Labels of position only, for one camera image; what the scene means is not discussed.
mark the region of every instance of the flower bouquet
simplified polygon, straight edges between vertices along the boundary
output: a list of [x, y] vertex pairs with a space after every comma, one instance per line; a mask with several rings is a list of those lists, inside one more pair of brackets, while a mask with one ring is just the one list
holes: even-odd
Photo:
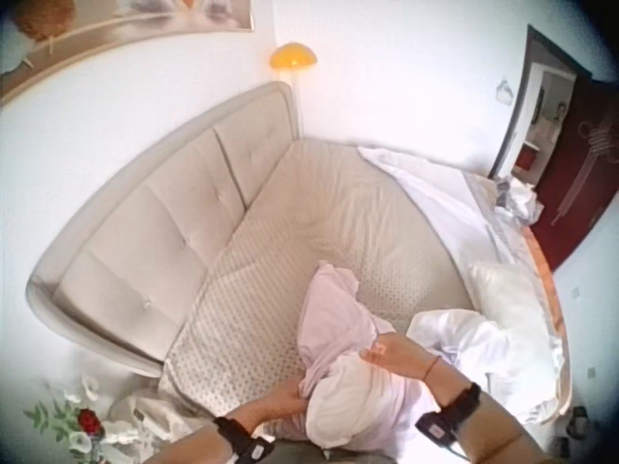
[[34, 410], [23, 414], [42, 434], [55, 433], [56, 442], [65, 442], [74, 461], [79, 464], [133, 464], [131, 457], [117, 446], [139, 441], [139, 433], [125, 421], [100, 420], [93, 409], [99, 399], [99, 384], [91, 377], [82, 377], [83, 392], [64, 391], [64, 402], [52, 398], [51, 406], [42, 401]]

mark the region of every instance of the wrist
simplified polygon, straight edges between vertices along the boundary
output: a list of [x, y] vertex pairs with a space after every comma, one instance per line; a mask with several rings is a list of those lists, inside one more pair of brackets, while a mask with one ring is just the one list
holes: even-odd
[[427, 373], [433, 369], [433, 364], [436, 362], [436, 356], [432, 355], [429, 351], [424, 350], [419, 353], [416, 352], [411, 355], [411, 363], [408, 375], [411, 379], [424, 380], [427, 377]]
[[441, 408], [451, 404], [462, 392], [471, 388], [471, 381], [443, 360], [439, 360], [429, 370], [424, 382]]
[[239, 422], [250, 435], [262, 423], [271, 419], [268, 408], [259, 399], [238, 407], [229, 413], [227, 417]]

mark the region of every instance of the red flower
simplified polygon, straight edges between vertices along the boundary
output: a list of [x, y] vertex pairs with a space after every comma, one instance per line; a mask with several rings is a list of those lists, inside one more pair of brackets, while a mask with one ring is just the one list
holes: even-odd
[[103, 432], [101, 422], [94, 411], [82, 409], [77, 416], [77, 422], [81, 429], [89, 436], [97, 436]]

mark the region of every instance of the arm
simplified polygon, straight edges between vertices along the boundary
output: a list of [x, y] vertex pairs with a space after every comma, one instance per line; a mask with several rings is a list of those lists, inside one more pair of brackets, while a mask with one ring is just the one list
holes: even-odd
[[[278, 385], [266, 396], [246, 403], [226, 416], [239, 422], [252, 434], [267, 421], [301, 414], [308, 402], [299, 397], [299, 378]], [[210, 423], [192, 435], [173, 443], [146, 464], [225, 464], [232, 457], [232, 447]]]
[[[362, 358], [403, 377], [424, 379], [436, 402], [447, 406], [471, 386], [457, 369], [439, 361], [400, 333], [378, 337]], [[543, 462], [547, 459], [517, 420], [485, 393], [479, 408], [460, 427], [457, 440], [472, 462]]]

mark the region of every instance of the white bed sheet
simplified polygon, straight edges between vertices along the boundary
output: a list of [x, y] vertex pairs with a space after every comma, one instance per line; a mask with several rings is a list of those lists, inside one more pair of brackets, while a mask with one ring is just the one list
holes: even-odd
[[447, 249], [398, 183], [356, 148], [296, 142], [260, 192], [173, 344], [160, 390], [214, 415], [301, 367], [296, 332], [319, 260], [405, 333], [423, 310], [473, 305]]

